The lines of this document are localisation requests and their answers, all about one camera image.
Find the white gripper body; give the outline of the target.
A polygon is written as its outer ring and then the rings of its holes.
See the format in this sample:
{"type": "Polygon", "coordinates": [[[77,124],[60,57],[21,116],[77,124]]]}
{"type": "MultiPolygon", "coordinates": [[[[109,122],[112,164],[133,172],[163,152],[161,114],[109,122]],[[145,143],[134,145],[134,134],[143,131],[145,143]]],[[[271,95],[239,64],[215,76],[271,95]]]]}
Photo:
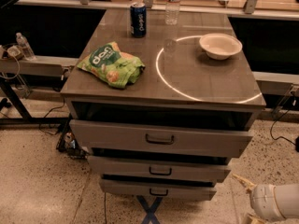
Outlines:
{"type": "Polygon", "coordinates": [[[249,195],[250,205],[262,219],[272,220],[276,217],[274,186],[269,184],[257,185],[249,195]]]}

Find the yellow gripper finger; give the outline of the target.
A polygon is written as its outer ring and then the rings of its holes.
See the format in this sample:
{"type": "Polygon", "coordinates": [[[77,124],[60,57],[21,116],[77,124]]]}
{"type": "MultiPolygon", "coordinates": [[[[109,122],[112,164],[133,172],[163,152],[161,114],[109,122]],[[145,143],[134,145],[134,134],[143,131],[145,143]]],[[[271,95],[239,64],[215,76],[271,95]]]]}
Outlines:
{"type": "Polygon", "coordinates": [[[242,220],[242,224],[267,224],[267,221],[252,214],[245,214],[242,220]]]}
{"type": "Polygon", "coordinates": [[[251,181],[249,181],[245,177],[242,177],[242,176],[237,175],[237,174],[232,174],[232,177],[233,177],[233,179],[238,181],[243,186],[246,193],[252,193],[253,189],[256,187],[256,185],[254,183],[252,183],[251,181]]]}

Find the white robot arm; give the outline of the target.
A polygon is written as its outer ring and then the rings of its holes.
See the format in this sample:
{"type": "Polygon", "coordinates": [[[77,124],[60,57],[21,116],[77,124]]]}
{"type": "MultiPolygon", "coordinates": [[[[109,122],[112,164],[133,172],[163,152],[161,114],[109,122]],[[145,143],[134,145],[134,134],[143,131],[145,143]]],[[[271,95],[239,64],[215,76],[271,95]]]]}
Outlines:
{"type": "Polygon", "coordinates": [[[299,184],[254,184],[245,177],[232,174],[249,195],[255,214],[269,222],[299,218],[299,184]]]}

